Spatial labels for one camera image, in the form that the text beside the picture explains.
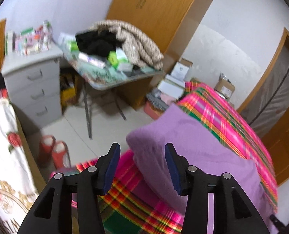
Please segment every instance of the table leg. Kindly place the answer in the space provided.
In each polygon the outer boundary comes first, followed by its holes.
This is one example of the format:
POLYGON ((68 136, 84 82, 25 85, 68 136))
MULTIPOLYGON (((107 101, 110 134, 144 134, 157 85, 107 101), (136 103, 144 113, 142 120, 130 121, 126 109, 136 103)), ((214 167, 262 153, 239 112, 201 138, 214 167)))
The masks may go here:
POLYGON ((85 104, 85 112, 86 112, 86 122, 87 122, 87 129, 88 129, 88 136, 90 139, 92 139, 92 133, 91 133, 91 118, 88 111, 88 104, 87 104, 87 88, 86 88, 86 82, 84 82, 83 85, 83 94, 84 94, 84 104, 85 104))
POLYGON ((115 102, 115 104, 116 104, 116 107, 117 107, 119 113, 121 114, 121 116, 123 117, 123 119, 126 120, 126 117, 125 117, 123 111, 121 110, 121 108, 120 108, 120 106, 119 106, 119 104, 118 104, 118 101, 117 101, 116 88, 113 88, 113 89, 112 89, 112 93, 113 93, 113 95, 114 95, 114 102, 115 102))

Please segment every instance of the wooden wardrobe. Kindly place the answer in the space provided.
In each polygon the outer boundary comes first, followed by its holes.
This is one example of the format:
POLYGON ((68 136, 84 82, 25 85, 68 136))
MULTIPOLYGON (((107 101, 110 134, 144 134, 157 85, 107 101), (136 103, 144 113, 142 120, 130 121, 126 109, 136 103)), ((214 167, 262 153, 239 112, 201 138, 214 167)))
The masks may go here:
MULTIPOLYGON (((113 0, 107 19, 129 22, 141 29, 164 54, 166 73, 171 72, 212 0, 113 0)), ((151 78, 120 86, 119 95, 134 109, 139 108, 149 91, 151 78)))

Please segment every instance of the metal screw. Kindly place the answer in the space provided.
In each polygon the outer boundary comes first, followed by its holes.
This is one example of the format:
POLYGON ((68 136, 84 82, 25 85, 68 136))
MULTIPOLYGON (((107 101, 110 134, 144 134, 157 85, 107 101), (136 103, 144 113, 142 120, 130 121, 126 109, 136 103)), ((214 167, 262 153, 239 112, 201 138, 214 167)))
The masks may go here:
POLYGON ((232 175, 230 173, 224 173, 223 177, 226 178, 226 179, 231 179, 232 175))
POLYGON ((190 165, 190 166, 188 167, 188 171, 190 171, 190 172, 196 172, 196 171, 197 171, 197 168, 196 168, 196 166, 194 166, 194 165, 190 165))
POLYGON ((61 179, 62 178, 62 174, 61 173, 57 173, 54 175, 55 179, 61 179))
POLYGON ((95 172, 97 170, 97 167, 95 167, 95 166, 90 166, 90 167, 88 167, 88 171, 90 172, 90 173, 93 173, 93 172, 95 172))

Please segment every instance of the white floral bedspread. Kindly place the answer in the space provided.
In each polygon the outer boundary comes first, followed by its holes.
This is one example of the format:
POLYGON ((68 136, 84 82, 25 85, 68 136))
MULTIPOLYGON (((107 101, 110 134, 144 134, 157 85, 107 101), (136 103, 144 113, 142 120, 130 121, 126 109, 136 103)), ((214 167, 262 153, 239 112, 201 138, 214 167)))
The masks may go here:
POLYGON ((36 191, 7 91, 0 91, 0 225, 17 233, 36 191))

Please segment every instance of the plaid bedsheet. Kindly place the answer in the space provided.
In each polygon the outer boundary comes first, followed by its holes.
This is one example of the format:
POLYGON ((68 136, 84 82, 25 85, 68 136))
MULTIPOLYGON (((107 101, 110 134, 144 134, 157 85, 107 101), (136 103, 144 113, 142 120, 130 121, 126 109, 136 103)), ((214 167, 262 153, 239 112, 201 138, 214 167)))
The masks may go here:
MULTIPOLYGON (((97 159, 91 160, 57 172, 65 176, 77 174, 96 162, 97 159)), ((76 201, 73 194, 73 211, 77 209, 76 201)), ((121 156, 110 191, 104 197, 99 196, 98 201, 103 225, 113 234, 181 232, 183 217, 148 187, 133 161, 131 150, 121 156)))
POLYGON ((208 85, 186 82, 186 94, 178 107, 197 119, 222 145, 242 158, 254 160, 261 184, 276 212, 278 194, 273 163, 259 137, 236 110, 208 85))

